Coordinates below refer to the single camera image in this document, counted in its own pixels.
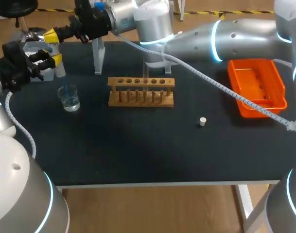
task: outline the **water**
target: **water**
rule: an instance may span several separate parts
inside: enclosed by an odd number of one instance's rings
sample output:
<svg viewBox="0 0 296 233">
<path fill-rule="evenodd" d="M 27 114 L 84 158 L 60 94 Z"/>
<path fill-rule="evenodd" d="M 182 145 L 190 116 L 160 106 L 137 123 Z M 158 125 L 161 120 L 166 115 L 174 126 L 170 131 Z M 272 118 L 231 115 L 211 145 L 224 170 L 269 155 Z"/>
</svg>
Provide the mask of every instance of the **water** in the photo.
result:
<svg viewBox="0 0 296 233">
<path fill-rule="evenodd" d="M 77 95 L 70 98 L 63 98 L 61 101 L 67 112 L 74 112 L 80 108 L 80 101 Z"/>
</svg>

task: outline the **clear plastic container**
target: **clear plastic container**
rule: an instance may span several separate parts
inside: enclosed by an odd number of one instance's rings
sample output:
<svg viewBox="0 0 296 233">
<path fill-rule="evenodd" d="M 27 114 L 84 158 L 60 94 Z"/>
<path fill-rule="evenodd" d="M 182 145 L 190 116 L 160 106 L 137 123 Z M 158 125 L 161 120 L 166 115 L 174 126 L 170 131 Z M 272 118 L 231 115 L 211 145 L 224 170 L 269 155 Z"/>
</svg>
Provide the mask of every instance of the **clear plastic container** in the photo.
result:
<svg viewBox="0 0 296 233">
<path fill-rule="evenodd" d="M 23 50 L 25 54 L 29 57 L 32 54 L 35 54 L 39 50 L 50 50 L 48 45 L 45 42 L 40 42 L 40 41 L 30 41 L 26 42 L 25 46 L 23 47 Z M 34 64 L 38 64 L 43 62 L 42 60 L 38 62 L 34 62 Z M 46 70 L 41 71 L 41 74 L 44 77 L 44 81 L 52 81 L 54 79 L 54 70 L 51 68 L 48 68 Z M 41 82 L 40 79 L 38 78 L 31 78 L 32 82 Z"/>
</svg>

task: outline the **white cable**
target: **white cable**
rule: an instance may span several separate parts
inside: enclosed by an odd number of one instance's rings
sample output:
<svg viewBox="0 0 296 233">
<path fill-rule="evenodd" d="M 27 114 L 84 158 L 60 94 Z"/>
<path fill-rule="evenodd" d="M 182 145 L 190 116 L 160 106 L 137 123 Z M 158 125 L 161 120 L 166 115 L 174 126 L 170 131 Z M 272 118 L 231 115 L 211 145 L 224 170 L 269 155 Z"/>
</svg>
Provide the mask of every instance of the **white cable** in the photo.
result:
<svg viewBox="0 0 296 233">
<path fill-rule="evenodd" d="M 32 146 L 32 157 L 35 159 L 36 156 L 36 145 L 35 145 L 35 141 L 33 139 L 33 137 L 31 136 L 31 134 L 16 120 L 16 118 L 14 117 L 14 115 L 12 114 L 11 110 L 10 110 L 10 99 L 12 97 L 12 92 L 9 92 L 6 96 L 5 99 L 5 110 L 8 114 L 8 116 L 10 117 L 10 119 L 13 121 L 13 123 L 27 136 L 27 138 L 29 139 L 31 146 Z"/>
<path fill-rule="evenodd" d="M 171 56 L 169 54 L 166 54 L 166 53 L 160 53 L 160 52 L 157 52 L 157 51 L 153 51 L 153 50 L 147 50 L 129 40 L 127 40 L 126 38 L 118 35 L 117 36 L 118 38 L 122 39 L 123 41 L 125 41 L 127 44 L 139 49 L 140 51 L 143 51 L 143 52 L 146 52 L 146 53 L 151 53 L 151 54 L 155 54 L 155 55 L 160 55 L 162 56 L 163 58 L 166 57 L 170 60 L 172 60 L 173 62 L 176 62 L 180 65 L 182 65 L 183 67 L 185 67 L 186 69 L 190 70 L 191 72 L 193 72 L 194 74 L 196 74 L 197 76 L 201 77 L 202 79 L 204 79 L 205 81 L 209 82 L 210 84 L 218 87 L 220 90 L 226 92 L 228 95 L 236 98 L 237 100 L 243 102 L 244 104 L 256 109 L 258 112 L 262 113 L 262 114 L 265 114 L 267 115 L 268 117 L 276 120 L 277 122 L 285 125 L 287 127 L 287 130 L 292 130 L 292 131 L 296 131 L 296 125 L 294 126 L 292 122 L 266 110 L 265 108 L 262 108 L 261 106 L 255 104 L 254 102 L 246 99 L 245 97 L 235 93 L 234 91 L 230 90 L 229 88 L 223 86 L 222 84 L 218 83 L 217 81 L 215 81 L 214 79 L 208 77 L 207 75 L 203 74 L 202 72 L 196 70 L 195 68 L 193 68 L 192 66 L 190 66 L 189 64 L 181 61 L 180 59 L 174 57 L 174 56 Z"/>
</svg>

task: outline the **white tube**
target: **white tube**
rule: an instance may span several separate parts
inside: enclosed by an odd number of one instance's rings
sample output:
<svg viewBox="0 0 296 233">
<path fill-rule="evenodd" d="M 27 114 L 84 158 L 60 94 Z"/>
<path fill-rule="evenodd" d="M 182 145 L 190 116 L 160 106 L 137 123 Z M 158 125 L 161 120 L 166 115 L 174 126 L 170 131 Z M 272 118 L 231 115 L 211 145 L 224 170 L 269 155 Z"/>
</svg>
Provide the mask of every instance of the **white tube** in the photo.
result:
<svg viewBox="0 0 296 233">
<path fill-rule="evenodd" d="M 31 136 L 31 134 L 16 120 L 16 118 L 14 117 L 14 115 L 12 114 L 11 110 L 10 110 L 10 99 L 12 97 L 12 92 L 9 92 L 6 96 L 5 99 L 5 110 L 8 114 L 8 116 L 10 117 L 10 119 L 13 121 L 13 123 L 27 136 L 27 138 L 29 139 L 31 146 L 32 146 L 32 158 L 35 159 L 36 156 L 36 145 L 35 145 L 35 141 L 33 139 L 33 137 Z"/>
</svg>

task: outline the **wooden peg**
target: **wooden peg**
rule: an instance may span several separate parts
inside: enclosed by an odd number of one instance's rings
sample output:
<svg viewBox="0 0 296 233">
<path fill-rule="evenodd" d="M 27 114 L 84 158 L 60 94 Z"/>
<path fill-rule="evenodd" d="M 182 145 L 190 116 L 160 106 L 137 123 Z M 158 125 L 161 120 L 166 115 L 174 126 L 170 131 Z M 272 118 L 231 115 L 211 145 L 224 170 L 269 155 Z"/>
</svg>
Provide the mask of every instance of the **wooden peg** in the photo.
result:
<svg viewBox="0 0 296 233">
<path fill-rule="evenodd" d="M 119 90 L 119 102 L 122 103 L 122 90 Z"/>
<path fill-rule="evenodd" d="M 138 102 L 138 90 L 136 90 L 136 103 Z"/>
<path fill-rule="evenodd" d="M 146 103 L 147 91 L 143 91 L 143 102 Z"/>
<path fill-rule="evenodd" d="M 172 89 L 170 87 L 167 88 L 167 93 L 166 93 L 167 96 L 170 96 L 171 95 L 171 90 Z"/>
<path fill-rule="evenodd" d="M 127 90 L 127 102 L 130 100 L 130 89 Z"/>
<path fill-rule="evenodd" d="M 159 103 L 162 103 L 162 100 L 163 100 L 163 90 L 161 90 L 159 95 Z"/>
<path fill-rule="evenodd" d="M 152 103 L 154 103 L 154 97 L 155 97 L 156 93 L 155 93 L 155 91 L 152 91 L 151 94 L 152 94 L 152 96 L 151 96 L 152 97 L 151 98 L 152 99 Z"/>
</svg>

